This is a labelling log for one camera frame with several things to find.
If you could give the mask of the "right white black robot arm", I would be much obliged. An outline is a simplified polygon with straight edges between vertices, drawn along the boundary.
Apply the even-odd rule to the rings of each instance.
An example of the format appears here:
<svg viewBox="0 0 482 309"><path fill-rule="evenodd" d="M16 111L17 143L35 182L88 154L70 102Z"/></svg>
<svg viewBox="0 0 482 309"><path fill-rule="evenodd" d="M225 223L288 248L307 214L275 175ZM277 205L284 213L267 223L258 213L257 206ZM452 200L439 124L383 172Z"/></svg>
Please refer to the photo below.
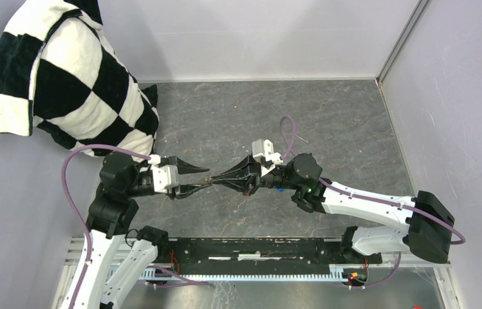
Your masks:
<svg viewBox="0 0 482 309"><path fill-rule="evenodd" d="M303 211L340 214L378 223L378 227L350 227L339 246L340 256L355 263L363 256L410 252L436 264L449 260L454 217L436 195L390 196L346 187L323 179L312 154L302 153L286 165L249 155L233 168L210 179L250 196L260 188L293 190L292 202Z"/></svg>

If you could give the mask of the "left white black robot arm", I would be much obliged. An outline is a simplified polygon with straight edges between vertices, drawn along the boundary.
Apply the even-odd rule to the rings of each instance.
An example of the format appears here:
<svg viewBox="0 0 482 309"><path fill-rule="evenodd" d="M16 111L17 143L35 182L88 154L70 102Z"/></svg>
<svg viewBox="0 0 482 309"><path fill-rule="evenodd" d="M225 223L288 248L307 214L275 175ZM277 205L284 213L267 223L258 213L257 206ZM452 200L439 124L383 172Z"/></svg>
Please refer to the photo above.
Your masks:
<svg viewBox="0 0 482 309"><path fill-rule="evenodd" d="M127 257L110 272L116 252L129 234L139 206L136 197L164 194L180 200L207 184L180 184L181 174L205 173L206 168L177 156L144 156L132 151L95 144L108 150L99 172L100 183L87 218L82 257L61 308L120 308L143 271L170 254L168 233L146 226L138 231Z"/></svg>

